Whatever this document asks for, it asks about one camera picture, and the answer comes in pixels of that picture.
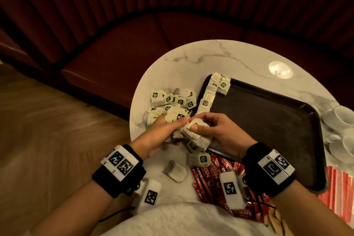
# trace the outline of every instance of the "red upholstered sofa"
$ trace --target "red upholstered sofa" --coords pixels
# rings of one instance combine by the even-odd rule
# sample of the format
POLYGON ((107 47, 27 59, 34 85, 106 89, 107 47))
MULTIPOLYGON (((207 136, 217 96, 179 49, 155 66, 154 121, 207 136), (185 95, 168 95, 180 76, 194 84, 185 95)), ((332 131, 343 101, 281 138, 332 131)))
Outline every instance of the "red upholstered sofa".
POLYGON ((124 118, 156 59, 204 39, 272 50, 354 109, 353 0, 0 0, 0 6, 1 59, 124 118), (128 75, 133 82, 121 84, 128 75))

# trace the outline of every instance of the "round table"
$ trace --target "round table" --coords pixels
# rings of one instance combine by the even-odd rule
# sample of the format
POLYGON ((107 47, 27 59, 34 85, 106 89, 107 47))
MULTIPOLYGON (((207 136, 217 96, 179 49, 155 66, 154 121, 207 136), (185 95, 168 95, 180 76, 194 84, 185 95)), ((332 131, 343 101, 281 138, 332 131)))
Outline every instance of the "round table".
MULTIPOLYGON (((146 129, 152 90, 173 92, 175 88, 193 88, 198 96, 205 78, 213 72, 227 74, 239 81, 304 101, 315 108, 320 116, 338 105, 334 97, 313 76, 270 50, 239 41, 197 41, 167 52, 144 73, 135 90, 130 109, 131 140, 146 129), (274 76, 268 68, 273 61, 287 64, 293 71, 293 76, 289 79, 274 76)), ((322 134, 323 138, 330 135, 324 124, 322 134)), ((189 170, 187 153, 182 145, 168 145, 167 149, 144 162, 146 177, 161 182, 162 197, 176 200, 183 197, 184 201, 199 201, 192 186, 194 177, 189 170), (183 182, 176 183, 162 172, 170 159, 186 167, 187 176, 183 182)), ((339 161, 326 149, 325 153, 328 166, 339 165, 339 161)), ((343 169, 351 173, 350 168, 343 169)))

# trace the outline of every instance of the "black tray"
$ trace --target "black tray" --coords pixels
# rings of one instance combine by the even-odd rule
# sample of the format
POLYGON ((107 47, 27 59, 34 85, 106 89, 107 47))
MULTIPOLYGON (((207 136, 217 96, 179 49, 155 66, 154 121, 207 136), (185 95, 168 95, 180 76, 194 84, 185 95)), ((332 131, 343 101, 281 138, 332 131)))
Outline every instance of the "black tray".
MULTIPOLYGON (((210 78, 211 75, 203 84, 198 103, 210 78)), ((312 106, 231 79, 227 95, 217 93, 210 112, 226 114, 256 141, 278 150, 295 167, 297 180, 307 189, 316 194, 326 190, 326 160, 320 117, 312 106)), ((240 161, 217 147, 210 150, 240 161)))

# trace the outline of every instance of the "black wristband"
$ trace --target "black wristband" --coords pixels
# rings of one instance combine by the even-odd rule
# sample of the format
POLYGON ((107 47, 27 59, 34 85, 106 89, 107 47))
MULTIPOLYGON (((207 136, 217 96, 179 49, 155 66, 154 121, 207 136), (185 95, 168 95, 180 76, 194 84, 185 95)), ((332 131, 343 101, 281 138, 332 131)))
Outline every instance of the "black wristband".
POLYGON ((244 183, 257 195, 263 193, 269 197, 274 197, 286 189, 294 180, 295 175, 293 168, 279 153, 270 149, 264 143, 256 143, 252 145, 246 152, 246 156, 242 159, 245 165, 246 176, 244 183), (276 155, 274 159, 268 154, 276 155), (259 162, 267 157, 268 162, 265 166, 259 165, 259 162), (277 183, 275 177, 283 177, 281 183, 277 183))
MULTIPOLYGON (((104 166, 105 163, 103 163, 103 165, 92 175, 92 180, 100 185, 110 196, 112 196, 112 198, 117 198, 122 192, 130 196, 134 190, 138 189, 140 181, 146 174, 144 167, 142 167, 143 160, 139 157, 139 155, 135 153, 129 145, 123 145, 123 148, 138 160, 138 163, 131 169, 126 177, 119 181, 116 176, 104 166)), ((106 158, 110 155, 112 156, 116 152, 115 150, 116 149, 109 153, 106 158)))

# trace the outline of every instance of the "hand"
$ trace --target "hand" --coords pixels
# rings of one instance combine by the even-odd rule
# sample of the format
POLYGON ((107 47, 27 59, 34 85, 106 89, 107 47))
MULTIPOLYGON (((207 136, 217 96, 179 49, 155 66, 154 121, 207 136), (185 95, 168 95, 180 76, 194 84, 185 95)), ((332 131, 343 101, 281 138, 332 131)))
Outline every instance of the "hand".
POLYGON ((150 158, 157 154, 162 147, 162 143, 174 130, 182 128, 189 121, 190 117, 187 116, 174 122, 166 123, 165 115, 161 115, 130 146, 143 160, 150 158))
POLYGON ((247 149, 257 143, 225 114, 206 112, 195 115, 192 119, 194 118, 201 118, 213 126, 192 125, 190 130, 197 134, 214 136, 230 154, 243 158, 247 149))

